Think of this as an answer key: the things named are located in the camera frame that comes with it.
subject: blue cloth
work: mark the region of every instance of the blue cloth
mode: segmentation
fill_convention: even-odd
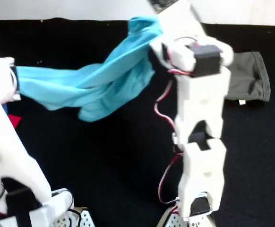
[[[5,111],[5,113],[8,114],[8,112],[7,112],[7,105],[3,104],[2,107],[3,107],[4,111]]]
[[[162,34],[156,17],[135,17],[129,33],[103,64],[78,70],[18,66],[20,93],[49,110],[81,107],[79,118],[104,118],[138,96],[154,74],[149,43]]]

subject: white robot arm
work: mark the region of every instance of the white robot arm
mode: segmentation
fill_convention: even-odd
[[[189,10],[180,13],[189,7],[186,0],[179,0],[166,9],[168,12],[159,14],[163,31],[168,33],[150,46],[161,65],[177,80],[178,112],[172,123],[172,138],[183,153],[184,169],[176,210],[189,226],[213,227],[209,215],[219,209],[224,187],[226,148],[220,138],[223,102],[231,75],[227,66],[233,61],[233,50],[206,36]],[[184,33],[177,32],[176,26],[172,28],[172,15],[176,12],[177,17],[190,16],[190,27]],[[195,133],[196,125],[202,122],[205,127]]]
[[[0,213],[7,215],[0,226],[48,227],[73,207],[73,198],[66,189],[51,191],[38,163],[28,155],[2,108],[1,104],[17,96],[13,63],[12,58],[0,58]],[[4,177],[16,180],[23,188],[7,192],[1,183]]]

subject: black carpet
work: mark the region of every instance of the black carpet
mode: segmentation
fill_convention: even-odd
[[[236,52],[259,51],[272,86],[269,103],[225,104],[228,153],[216,222],[275,226],[275,27],[205,28]],[[15,57],[17,65],[77,69],[102,62],[126,34],[126,22],[0,21],[0,56]],[[91,209],[97,227],[155,227],[167,208],[157,186],[173,156],[171,128],[153,112],[166,84],[157,73],[139,97],[93,123],[78,120],[77,109],[50,112],[26,97],[10,104],[9,112],[23,117],[17,133],[52,189],[69,188],[77,206]],[[160,108],[175,116],[175,86]],[[163,187],[166,200],[176,196],[181,170],[178,161]]]

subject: gray cloth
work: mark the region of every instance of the gray cloth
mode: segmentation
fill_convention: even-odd
[[[259,52],[234,54],[234,61],[229,70],[231,81],[227,99],[269,101],[269,77]]]

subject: white wall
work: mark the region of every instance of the white wall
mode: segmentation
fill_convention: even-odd
[[[205,23],[275,25],[275,0],[190,0]],[[128,20],[152,15],[147,0],[0,0],[0,19]]]
[[[190,0],[202,22],[275,25],[275,0]]]

